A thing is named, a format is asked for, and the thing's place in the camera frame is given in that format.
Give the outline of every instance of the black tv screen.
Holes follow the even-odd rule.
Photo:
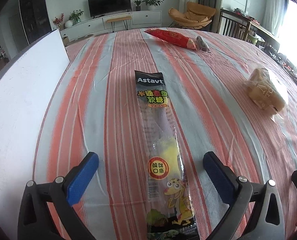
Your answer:
[[[130,0],[88,0],[88,2],[91,17],[131,9]]]

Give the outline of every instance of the blue gripper pad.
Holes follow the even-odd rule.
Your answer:
[[[88,184],[94,176],[98,165],[99,158],[96,153],[90,152],[91,157],[79,170],[72,182],[67,187],[66,199],[70,206],[77,204],[84,194]]]
[[[203,166],[223,203],[229,205],[233,204],[235,202],[235,187],[221,167],[213,159],[210,152],[207,152],[204,155]]]

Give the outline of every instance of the metal pivot bolt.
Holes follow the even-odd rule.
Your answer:
[[[247,178],[246,177],[244,177],[244,176],[239,176],[238,177],[238,180],[240,181],[240,182],[247,182]]]
[[[64,180],[63,177],[57,177],[57,178],[55,179],[55,182],[56,182],[56,183],[62,183],[63,180]]]
[[[269,183],[269,185],[271,185],[272,187],[274,187],[274,186],[276,185],[275,181],[272,180],[272,179],[270,179],[270,180],[268,181],[268,183]]]
[[[29,182],[27,182],[26,185],[27,185],[28,187],[31,187],[31,186],[33,186],[33,184],[34,184],[34,181],[30,180]]]

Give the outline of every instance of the red circular label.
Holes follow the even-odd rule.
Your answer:
[[[154,179],[164,179],[169,173],[169,166],[161,157],[153,157],[148,162],[148,173]]]

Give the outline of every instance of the white vase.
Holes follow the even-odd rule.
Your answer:
[[[148,10],[149,11],[155,11],[157,9],[157,6],[156,5],[148,5]]]
[[[66,23],[65,23],[65,28],[69,28],[69,27],[72,27],[73,26],[73,21],[72,20],[68,20]]]

